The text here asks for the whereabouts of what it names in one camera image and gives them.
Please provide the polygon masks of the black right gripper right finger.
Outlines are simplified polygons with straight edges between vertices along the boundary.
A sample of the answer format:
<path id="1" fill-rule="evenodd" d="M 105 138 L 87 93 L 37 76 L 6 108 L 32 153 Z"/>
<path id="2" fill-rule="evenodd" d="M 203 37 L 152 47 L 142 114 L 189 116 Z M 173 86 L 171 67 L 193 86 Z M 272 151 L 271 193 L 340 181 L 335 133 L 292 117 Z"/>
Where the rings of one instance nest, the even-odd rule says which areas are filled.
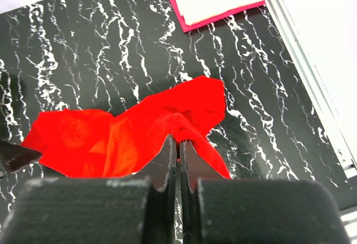
<path id="1" fill-rule="evenodd" d="M 223 195 L 227 181 L 188 140 L 180 143 L 180 165 L 184 243 L 229 243 Z"/>

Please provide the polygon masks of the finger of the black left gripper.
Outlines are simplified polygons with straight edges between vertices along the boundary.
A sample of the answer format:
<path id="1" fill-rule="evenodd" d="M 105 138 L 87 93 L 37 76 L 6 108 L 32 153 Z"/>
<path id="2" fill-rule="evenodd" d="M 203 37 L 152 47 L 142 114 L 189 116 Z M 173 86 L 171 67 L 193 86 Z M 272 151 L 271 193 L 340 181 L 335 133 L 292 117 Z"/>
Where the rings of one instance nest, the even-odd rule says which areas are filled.
<path id="1" fill-rule="evenodd" d="M 9 177 L 41 158 L 41 153 L 36 150 L 6 141 L 1 141 L 0 152 L 1 177 Z"/>

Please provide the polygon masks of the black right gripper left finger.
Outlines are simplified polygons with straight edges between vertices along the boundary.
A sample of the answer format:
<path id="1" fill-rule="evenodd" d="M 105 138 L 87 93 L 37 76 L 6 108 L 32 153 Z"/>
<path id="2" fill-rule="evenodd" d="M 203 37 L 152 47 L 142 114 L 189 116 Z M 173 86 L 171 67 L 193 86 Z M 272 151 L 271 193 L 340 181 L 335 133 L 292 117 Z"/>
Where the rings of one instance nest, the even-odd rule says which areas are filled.
<path id="1" fill-rule="evenodd" d="M 176 141 L 166 136 L 158 154 L 133 179 L 148 179 L 142 243 L 174 243 Z"/>

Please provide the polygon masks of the red t shirt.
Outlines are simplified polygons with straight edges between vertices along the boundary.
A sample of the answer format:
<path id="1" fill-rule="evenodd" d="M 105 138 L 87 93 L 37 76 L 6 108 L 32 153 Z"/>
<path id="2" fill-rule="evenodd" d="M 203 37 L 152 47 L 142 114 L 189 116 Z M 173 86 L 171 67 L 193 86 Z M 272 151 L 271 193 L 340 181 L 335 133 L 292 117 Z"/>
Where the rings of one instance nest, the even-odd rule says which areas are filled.
<path id="1" fill-rule="evenodd" d="M 70 178 L 122 177 L 141 170 L 168 135 L 189 140 L 221 176 L 230 174 L 207 134 L 225 117 L 222 81 L 205 76 L 150 95 L 118 116 L 102 110 L 39 114 L 22 146 L 40 163 Z"/>

